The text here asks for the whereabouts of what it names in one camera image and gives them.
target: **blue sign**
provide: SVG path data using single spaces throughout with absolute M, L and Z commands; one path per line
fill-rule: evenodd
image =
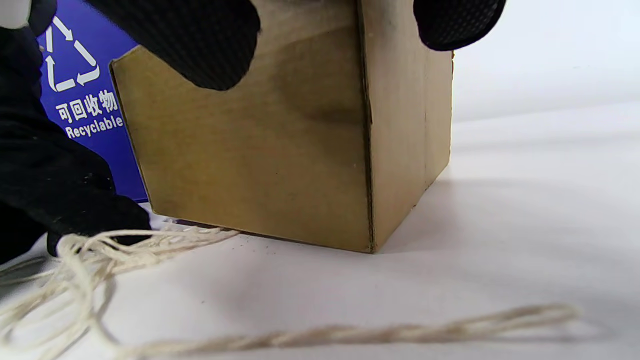
M 81 0 L 59 0 L 53 24 L 38 42 L 49 118 L 109 163 L 119 194 L 147 201 L 109 73 L 110 61 L 136 42 Z

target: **gloved hand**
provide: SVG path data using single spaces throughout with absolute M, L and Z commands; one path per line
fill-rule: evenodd
M 506 0 L 413 0 L 422 43 L 436 51 L 461 49 L 493 29 Z
M 64 234 L 150 229 L 148 213 L 115 193 L 108 164 L 47 118 L 33 34 L 0 28 L 0 38 L 0 263 L 29 250 L 46 231 L 54 254 Z
M 229 90 L 247 73 L 260 32 L 250 0 L 85 0 L 202 88 Z

